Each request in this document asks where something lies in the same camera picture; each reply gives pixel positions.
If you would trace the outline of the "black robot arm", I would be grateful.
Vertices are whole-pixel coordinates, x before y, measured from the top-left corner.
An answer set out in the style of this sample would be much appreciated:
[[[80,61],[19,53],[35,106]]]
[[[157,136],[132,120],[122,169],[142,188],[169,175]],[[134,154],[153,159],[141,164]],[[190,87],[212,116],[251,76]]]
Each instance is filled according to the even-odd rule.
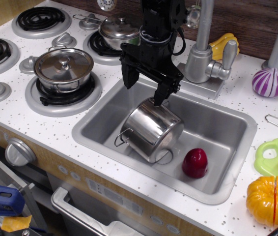
[[[177,36],[184,36],[181,26],[187,21],[188,11],[183,0],[143,0],[141,7],[140,44],[121,44],[123,82],[130,89],[140,74],[156,82],[154,105],[158,107],[180,89],[183,74],[173,64],[172,56],[185,51],[182,46],[174,52],[174,46]]]

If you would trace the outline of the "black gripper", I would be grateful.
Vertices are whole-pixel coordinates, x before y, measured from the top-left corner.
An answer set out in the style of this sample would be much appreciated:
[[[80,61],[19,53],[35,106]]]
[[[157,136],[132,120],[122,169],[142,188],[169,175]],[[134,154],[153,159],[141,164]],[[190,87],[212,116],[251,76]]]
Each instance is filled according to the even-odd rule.
[[[124,86],[130,89],[143,74],[158,83],[154,93],[154,106],[162,102],[180,89],[182,73],[173,64],[172,56],[180,55],[184,50],[174,53],[176,36],[172,35],[164,42],[148,42],[141,40],[140,45],[121,44],[120,61]]]

